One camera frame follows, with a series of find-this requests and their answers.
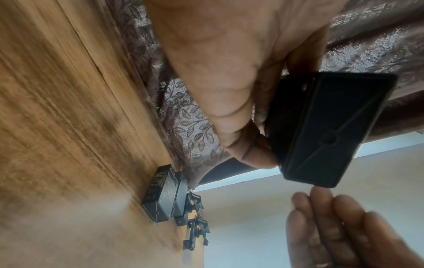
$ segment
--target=white wall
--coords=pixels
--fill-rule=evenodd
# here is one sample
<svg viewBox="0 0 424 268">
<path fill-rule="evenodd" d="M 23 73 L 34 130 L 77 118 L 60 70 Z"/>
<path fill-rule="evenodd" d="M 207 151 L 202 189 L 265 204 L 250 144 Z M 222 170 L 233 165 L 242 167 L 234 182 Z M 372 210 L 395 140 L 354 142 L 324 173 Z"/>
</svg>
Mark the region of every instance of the white wall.
<svg viewBox="0 0 424 268">
<path fill-rule="evenodd" d="M 205 268 L 290 267 L 290 198 L 309 189 L 274 176 L 200 192 L 212 232 Z M 354 159 L 334 192 L 380 212 L 424 257 L 424 145 Z"/>
</svg>

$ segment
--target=black box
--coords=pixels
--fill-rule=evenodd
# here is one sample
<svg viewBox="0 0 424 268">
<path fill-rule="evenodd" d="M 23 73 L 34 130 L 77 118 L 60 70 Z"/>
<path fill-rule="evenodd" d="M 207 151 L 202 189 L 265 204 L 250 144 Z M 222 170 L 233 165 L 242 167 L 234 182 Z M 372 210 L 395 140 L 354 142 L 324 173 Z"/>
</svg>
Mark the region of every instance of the black box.
<svg viewBox="0 0 424 268">
<path fill-rule="evenodd" d="M 172 166 L 160 166 L 142 204 L 154 222 L 165 222 L 171 217 L 177 187 Z"/>
<path fill-rule="evenodd" d="M 177 195 L 175 197 L 173 217 L 179 217 L 184 214 L 186 195 L 189 187 L 187 185 L 186 178 L 184 177 L 184 174 L 182 172 L 176 172 L 175 177 L 178 181 L 178 190 Z"/>
<path fill-rule="evenodd" d="M 284 177 L 335 187 L 396 81 L 390 74 L 331 72 L 282 78 L 265 136 Z"/>
</svg>

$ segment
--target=wooden plank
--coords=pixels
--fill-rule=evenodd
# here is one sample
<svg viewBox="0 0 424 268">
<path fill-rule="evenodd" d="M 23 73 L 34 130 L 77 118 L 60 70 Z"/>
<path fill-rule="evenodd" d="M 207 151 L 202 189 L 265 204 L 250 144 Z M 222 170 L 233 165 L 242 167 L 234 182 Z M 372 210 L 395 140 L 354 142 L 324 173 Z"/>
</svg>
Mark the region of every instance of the wooden plank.
<svg viewBox="0 0 424 268">
<path fill-rule="evenodd" d="M 0 0 L 5 267 L 203 267 L 139 203 L 174 163 L 101 0 Z"/>
</svg>

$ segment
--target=finger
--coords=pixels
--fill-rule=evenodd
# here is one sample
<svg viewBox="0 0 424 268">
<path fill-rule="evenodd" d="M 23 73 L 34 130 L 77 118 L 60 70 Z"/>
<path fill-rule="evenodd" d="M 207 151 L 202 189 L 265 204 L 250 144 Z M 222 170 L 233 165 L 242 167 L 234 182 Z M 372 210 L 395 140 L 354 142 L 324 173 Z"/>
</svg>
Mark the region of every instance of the finger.
<svg viewBox="0 0 424 268">
<path fill-rule="evenodd" d="M 332 207 L 333 194 L 329 189 L 313 187 L 310 200 L 322 243 L 337 265 L 361 266 L 362 262 L 346 235 Z"/>
<path fill-rule="evenodd" d="M 366 213 L 363 226 L 371 247 L 387 268 L 423 268 L 424 262 L 403 242 L 402 238 L 375 212 Z"/>
<path fill-rule="evenodd" d="M 333 200 L 333 210 L 343 222 L 344 229 L 364 264 L 368 267 L 381 266 L 381 260 L 371 248 L 363 228 L 365 210 L 362 206 L 350 196 L 340 195 Z"/>
<path fill-rule="evenodd" d="M 321 243 L 309 196 L 305 193 L 295 193 L 291 198 L 291 203 L 293 204 L 294 209 L 301 211 L 307 219 L 307 242 L 315 265 L 317 267 L 329 268 L 333 261 L 328 250 Z"/>
<path fill-rule="evenodd" d="M 252 121 L 239 131 L 222 133 L 216 128 L 222 146 L 236 159 L 255 168 L 274 168 L 276 156 Z"/>
<path fill-rule="evenodd" d="M 314 268 L 308 244 L 308 220 L 298 210 L 293 210 L 286 222 L 287 246 L 291 268 Z"/>
<path fill-rule="evenodd" d="M 264 132 L 265 121 L 268 117 L 269 108 L 277 90 L 283 68 L 284 62 L 277 62 L 261 69 L 257 74 L 253 87 L 255 101 L 254 122 L 262 133 Z"/>
<path fill-rule="evenodd" d="M 289 53 L 286 60 L 290 74 L 318 72 L 326 52 L 330 25 L 314 32 L 305 42 Z"/>
</svg>

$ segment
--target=wooden table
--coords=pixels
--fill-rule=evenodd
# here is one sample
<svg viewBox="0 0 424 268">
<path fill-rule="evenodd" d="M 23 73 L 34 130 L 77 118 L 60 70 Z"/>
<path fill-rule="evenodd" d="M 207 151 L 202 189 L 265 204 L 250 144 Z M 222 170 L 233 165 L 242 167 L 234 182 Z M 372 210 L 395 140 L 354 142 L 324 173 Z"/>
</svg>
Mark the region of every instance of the wooden table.
<svg viewBox="0 0 424 268">
<path fill-rule="evenodd" d="M 122 44 L 103 0 L 0 0 L 1 267 L 204 266 L 140 206 L 174 161 Z"/>
</svg>

